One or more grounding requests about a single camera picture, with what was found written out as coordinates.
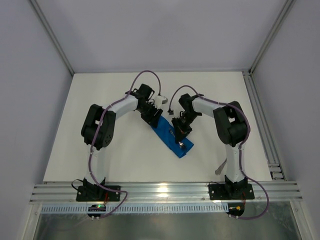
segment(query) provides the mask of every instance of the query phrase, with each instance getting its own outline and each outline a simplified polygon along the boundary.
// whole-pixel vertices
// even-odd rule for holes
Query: white table surface
[[[44,181],[73,181],[83,179],[88,172],[88,147],[81,128],[89,107],[106,107],[120,99],[130,88],[137,73],[79,73],[75,74],[59,124]],[[229,103],[238,101],[247,116],[251,134],[245,145],[246,173],[258,181],[270,181],[268,163],[258,132],[257,123],[241,72],[160,72],[161,94],[169,100],[181,85],[191,85],[207,98]],[[144,83],[158,92],[158,82],[151,73],[144,73],[135,88]],[[194,95],[181,89],[173,100],[179,109],[182,94]],[[168,104],[163,116],[171,122]],[[105,176],[110,182],[209,182],[223,181],[215,170],[226,158],[224,144],[219,140],[214,119],[199,116],[191,124],[188,139],[194,147],[183,158],[176,155],[145,123],[138,111],[130,112],[115,122],[114,136],[107,147]]]

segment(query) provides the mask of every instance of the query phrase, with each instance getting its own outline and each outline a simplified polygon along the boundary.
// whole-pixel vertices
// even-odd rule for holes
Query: blue towel
[[[158,127],[152,127],[159,138],[165,143],[165,145],[170,148],[178,158],[182,158],[189,152],[189,150],[194,146],[194,144],[187,138],[183,139],[181,142],[184,144],[183,148],[180,148],[179,143],[175,142],[175,129],[170,123],[163,117],[160,116]]]

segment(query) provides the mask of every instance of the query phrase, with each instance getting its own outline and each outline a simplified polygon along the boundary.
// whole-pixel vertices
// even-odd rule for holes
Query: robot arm
[[[175,131],[175,141],[180,142],[190,134],[190,124],[197,116],[205,114],[214,118],[219,139],[225,144],[227,158],[227,172],[225,175],[225,190],[228,198],[239,198],[248,187],[248,179],[241,173],[239,162],[239,144],[245,139],[247,125],[244,117],[230,106],[221,106],[198,97],[184,94],[179,99],[184,111],[180,117],[173,118],[172,124]],[[237,101],[229,103],[241,110]]]
[[[103,120],[100,124],[100,129],[97,138],[94,143],[96,151],[94,151],[92,158],[96,158],[93,161],[92,169],[96,173],[95,178],[101,184],[105,184],[105,150],[110,144],[114,136],[115,122],[118,118],[122,117],[128,112],[139,111],[141,118],[152,127],[158,126],[159,118],[163,112],[159,109],[161,104],[166,103],[166,98],[163,96],[156,96],[157,104],[150,102],[151,97],[155,92],[148,85],[142,84],[139,89],[134,89],[129,93],[128,97],[117,104],[112,105],[108,111],[105,112]],[[102,106],[93,104],[87,113],[83,127],[81,129],[81,135],[84,138],[84,142],[87,145],[91,145],[93,138],[98,128],[99,121],[105,109]],[[77,198],[78,202],[89,202],[100,200],[103,201],[106,195],[106,191],[95,184],[90,173],[88,172],[86,177],[82,180],[83,186],[78,188]],[[108,188],[114,187],[120,189],[120,186],[108,186]],[[119,196],[113,195],[109,192],[110,199],[118,201]]]
[[[149,102],[154,93],[151,87],[142,84],[139,89],[133,90],[125,100],[113,105],[103,117],[94,147],[98,151],[107,147],[114,136],[116,120],[131,111],[139,111],[141,118],[150,126],[156,128],[163,110]],[[103,111],[103,107],[96,104],[93,104],[88,111],[81,130],[81,135],[87,145],[93,141],[98,127],[97,122],[99,122]]]

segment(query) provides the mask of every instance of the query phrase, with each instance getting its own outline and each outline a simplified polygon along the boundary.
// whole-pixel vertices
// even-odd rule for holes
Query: gray wall
[[[0,7],[0,232],[14,240],[42,181],[71,84],[27,0]]]
[[[285,0],[37,0],[75,72],[248,69]]]
[[[289,179],[320,227],[320,1],[298,0],[254,73]]]

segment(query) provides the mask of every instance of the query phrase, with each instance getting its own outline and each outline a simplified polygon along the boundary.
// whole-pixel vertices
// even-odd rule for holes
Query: metal frame
[[[266,36],[261,48],[259,49],[258,54],[256,55],[249,72],[253,73],[258,64],[260,63],[263,56],[266,54],[266,51],[268,50],[269,46],[271,45],[272,41],[275,39],[277,33],[279,32],[282,24],[284,23],[285,19],[287,18],[288,14],[290,13],[290,10],[294,6],[296,0],[286,0],[284,3],[281,11],[279,12],[274,24],[272,25],[272,28],[270,29],[268,35]]]
[[[50,27],[37,0],[28,1],[31,7],[34,9],[35,14],[43,25],[52,43],[54,44],[65,66],[73,76],[75,74],[75,71],[73,70],[65,52],[63,51],[57,37]],[[259,99],[257,88],[255,86],[255,80],[253,78],[253,73],[255,72],[257,66],[267,52],[272,41],[276,37],[279,29],[281,28],[284,20],[288,16],[295,2],[296,0],[286,0],[271,30],[269,31],[261,48],[259,49],[259,52],[254,59],[250,69],[240,71],[243,71],[243,79],[253,108],[254,116],[264,147],[264,152],[268,160],[269,170],[272,173],[273,181],[262,182],[262,185],[266,188],[267,193],[270,196],[270,201],[291,202],[291,207],[302,239],[311,240],[316,239],[316,236],[314,228],[311,226],[309,221],[309,215],[307,214],[308,211],[303,202],[302,195],[299,191],[297,183],[294,181],[286,181],[281,166],[281,159],[278,155],[276,144],[273,140],[270,127],[268,125],[268,121],[266,119],[265,112],[263,110],[263,106]],[[132,204],[134,204],[135,206],[139,204],[192,204],[193,206],[196,206],[201,204],[203,205],[215,203],[215,201],[211,201],[209,198],[208,183],[206,182],[118,182],[116,184],[121,185],[123,190],[127,190],[129,192],[128,199],[124,203],[124,205],[126,206]],[[266,197],[260,187],[256,184],[252,185],[256,199],[248,200],[248,202],[265,202]],[[236,201],[219,201],[220,204],[233,202]],[[48,204],[54,204],[55,206],[58,206],[63,204],[74,206],[76,204],[77,206],[84,206],[91,203],[92,202],[76,203],[76,193],[74,189],[71,188],[70,182],[48,182],[45,184],[36,185],[34,187],[30,200],[32,208],[28,221],[26,223],[23,240],[33,239],[33,236],[36,232],[39,213],[41,212],[43,205],[48,206]]]
[[[38,17],[39,21],[41,22],[45,32],[48,34],[50,40],[52,41],[56,51],[58,52],[59,56],[61,57],[63,63],[65,64],[66,68],[69,70],[71,76],[74,76],[75,71],[73,70],[64,50],[62,49],[54,31],[52,30],[51,26],[49,25],[46,16],[44,15],[41,7],[39,6],[38,2],[36,0],[28,0],[31,7],[34,10],[34,13]]]
[[[212,203],[208,193],[208,182],[111,182],[110,185],[119,185],[121,190],[127,191],[127,204],[161,204],[161,203]],[[247,202],[265,202],[266,196],[262,189],[251,182],[255,194],[254,200]],[[264,181],[270,201],[302,201],[299,187],[295,181]],[[76,191],[71,182],[48,182],[37,184],[33,189],[30,204],[66,204],[76,203]],[[238,203],[239,200],[219,200],[219,203]],[[78,204],[102,202],[78,202]]]

